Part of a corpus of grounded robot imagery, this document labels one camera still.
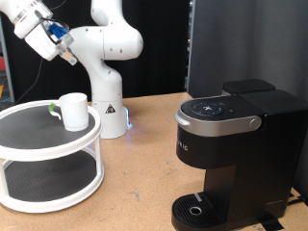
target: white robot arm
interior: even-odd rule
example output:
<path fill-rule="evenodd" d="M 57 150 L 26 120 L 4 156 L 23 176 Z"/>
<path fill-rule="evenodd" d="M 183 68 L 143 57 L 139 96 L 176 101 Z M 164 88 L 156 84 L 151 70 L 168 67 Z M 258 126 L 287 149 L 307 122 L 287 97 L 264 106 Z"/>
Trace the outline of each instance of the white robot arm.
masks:
<path fill-rule="evenodd" d="M 44 59 L 51 61 L 60 55 L 71 64 L 77 63 L 68 47 L 74 41 L 73 37 L 69 33 L 52 33 L 52 13 L 40 0 L 0 0 L 0 11 L 14 25 L 14 33 L 20 39 L 25 39 Z M 53 26 L 55 30 L 63 28 L 59 23 Z"/>
<path fill-rule="evenodd" d="M 105 60 L 137 58 L 143 49 L 141 34 L 124 19 L 122 0 L 92 0 L 91 16 L 99 25 L 80 27 L 64 35 L 51 29 L 52 13 L 40 0 L 0 0 L 0 11 L 14 24 L 16 35 L 25 39 L 44 59 L 58 54 L 86 68 L 91 84 L 92 107 L 103 123 L 102 139 L 113 139 L 129 128 L 127 109 L 122 101 L 122 78 Z"/>

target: coffee maker control panel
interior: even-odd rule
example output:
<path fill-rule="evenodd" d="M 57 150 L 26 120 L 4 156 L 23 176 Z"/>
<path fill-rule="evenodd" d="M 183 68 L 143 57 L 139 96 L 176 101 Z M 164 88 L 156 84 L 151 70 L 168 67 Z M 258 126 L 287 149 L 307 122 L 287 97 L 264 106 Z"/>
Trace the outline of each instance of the coffee maker control panel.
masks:
<path fill-rule="evenodd" d="M 264 114 L 238 95 L 192 99 L 181 105 L 181 111 L 191 118 L 212 121 Z"/>
<path fill-rule="evenodd" d="M 223 113 L 223 108 L 214 103 L 201 102 L 192 104 L 192 111 L 202 116 L 217 116 Z"/>

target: cable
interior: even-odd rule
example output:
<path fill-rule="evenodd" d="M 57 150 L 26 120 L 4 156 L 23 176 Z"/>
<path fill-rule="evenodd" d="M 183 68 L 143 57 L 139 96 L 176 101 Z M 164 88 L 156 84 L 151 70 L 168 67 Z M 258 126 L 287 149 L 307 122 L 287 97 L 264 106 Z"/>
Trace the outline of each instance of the cable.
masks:
<path fill-rule="evenodd" d="M 51 8 L 51 9 L 49 9 L 49 10 L 50 10 L 50 11 L 56 10 L 57 8 L 60 8 L 62 5 L 64 5 L 65 2 L 66 2 L 66 0 L 64 0 L 64 1 L 62 2 L 62 4 L 60 4 L 58 7 Z"/>
<path fill-rule="evenodd" d="M 23 93 L 23 95 L 21 95 L 20 96 L 20 98 L 15 102 L 15 105 L 17 105 L 19 102 L 20 102 L 20 100 L 36 85 L 36 83 L 38 82 L 38 79 L 39 79 L 39 75 L 40 75 L 40 70 L 41 70 L 41 64 L 42 64 L 42 58 L 40 58 L 40 65 L 39 65 L 39 69 L 38 69 L 38 76 L 37 76 L 37 79 L 36 79 L 36 81 L 35 81 L 35 83 L 32 85 L 32 86 L 30 86 L 30 88 L 26 91 L 26 92 L 24 92 Z"/>
<path fill-rule="evenodd" d="M 299 202 L 305 202 L 305 203 L 306 203 L 306 200 L 305 200 L 304 197 L 302 197 L 302 196 L 300 195 L 300 196 L 297 197 L 297 199 L 290 201 L 290 202 L 288 203 L 288 206 L 289 206 L 289 205 L 293 205 L 293 204 L 297 204 L 297 203 L 299 203 Z"/>
<path fill-rule="evenodd" d="M 10 102 L 10 101 L 11 101 L 11 99 L 10 99 L 10 98 L 7 98 L 7 99 L 5 99 L 5 100 L 0 101 L 0 103 Z"/>
<path fill-rule="evenodd" d="M 39 24 L 41 25 L 42 29 L 44 30 L 45 34 L 49 37 L 49 39 L 55 44 L 55 45 L 58 45 L 60 42 L 62 42 L 60 39 L 58 39 L 57 41 L 54 41 L 49 32 L 47 31 L 47 29 L 45 28 L 44 26 L 44 21 L 53 21 L 53 22 L 58 22 L 60 23 L 64 28 L 66 28 L 67 30 L 69 30 L 69 26 L 64 23 L 64 22 L 61 22 L 60 20 L 55 20 L 55 19 L 51 19 L 51 18 L 45 18 L 45 17 L 42 17 L 41 13 L 38 12 L 38 11 L 35 11 L 35 14 L 36 16 L 38 17 L 38 20 L 39 20 Z"/>

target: single-serve coffee machine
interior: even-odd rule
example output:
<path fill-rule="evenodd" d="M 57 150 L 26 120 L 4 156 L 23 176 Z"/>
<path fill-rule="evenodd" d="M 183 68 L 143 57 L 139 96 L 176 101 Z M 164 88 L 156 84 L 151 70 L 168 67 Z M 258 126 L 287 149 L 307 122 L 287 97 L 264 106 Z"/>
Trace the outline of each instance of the single-serve coffee machine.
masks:
<path fill-rule="evenodd" d="M 206 169 L 204 191 L 178 198 L 178 231 L 225 231 L 284 216 L 308 124 L 308 104 L 261 80 L 180 105 L 178 158 Z"/>

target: white pillar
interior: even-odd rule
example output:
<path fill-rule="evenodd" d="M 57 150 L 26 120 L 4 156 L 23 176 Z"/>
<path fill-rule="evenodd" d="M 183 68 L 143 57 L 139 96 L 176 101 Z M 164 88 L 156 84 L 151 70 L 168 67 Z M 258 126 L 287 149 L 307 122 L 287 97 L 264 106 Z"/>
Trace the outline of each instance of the white pillar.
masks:
<path fill-rule="evenodd" d="M 3 170 L 2 159 L 0 159 L 0 197 L 9 195 L 6 176 Z"/>
<path fill-rule="evenodd" d="M 101 149 L 100 149 L 100 137 L 95 140 L 95 154 L 96 154 L 96 171 L 98 174 L 104 172 L 104 166 L 102 162 Z"/>

